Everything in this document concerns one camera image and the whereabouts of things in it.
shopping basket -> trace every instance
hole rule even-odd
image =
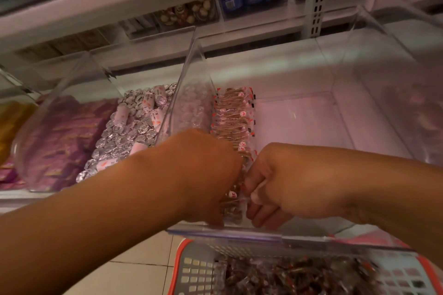
[[[213,264],[220,253],[231,257],[297,257],[313,255],[352,255],[369,257],[379,268],[379,293],[386,295],[443,294],[443,288],[430,262],[417,253],[385,246],[349,245],[338,242],[296,240],[269,243],[238,240],[184,239],[177,249],[168,295],[212,295]]]

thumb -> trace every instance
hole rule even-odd
[[[258,205],[280,206],[280,188],[275,180],[264,180],[251,194],[251,200]]]
[[[208,210],[205,222],[210,227],[224,227],[223,216],[220,212],[218,203]]]

hand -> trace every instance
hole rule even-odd
[[[352,189],[344,173],[356,153],[364,154],[340,148],[268,144],[245,179],[245,193],[252,200],[246,216],[254,226],[271,230],[293,216],[352,218],[348,208]]]
[[[151,149],[162,162],[159,170],[164,170],[167,181],[173,183],[172,193],[181,205],[183,219],[223,225],[219,202],[242,166],[242,158],[232,144],[191,129]]]

beige floor tile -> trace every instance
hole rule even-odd
[[[162,231],[130,248],[111,261],[167,266],[171,242],[172,236]]]
[[[168,271],[166,272],[165,287],[163,288],[163,295],[168,295],[169,286],[171,285],[173,271],[174,271],[174,267],[168,267]]]
[[[64,295],[161,295],[167,267],[108,262]]]
[[[179,245],[182,242],[182,240],[183,240],[182,236],[174,236],[172,238],[171,253],[169,254],[168,266],[174,266],[175,255],[177,253],[177,248],[179,247]]]

person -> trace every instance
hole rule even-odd
[[[187,130],[2,215],[1,293],[63,294],[181,220],[222,225],[219,201],[241,168],[230,142]],[[254,201],[247,216],[257,227],[275,229],[293,216],[341,216],[378,225],[441,267],[442,182],[442,169],[410,159],[273,143],[244,187]]]

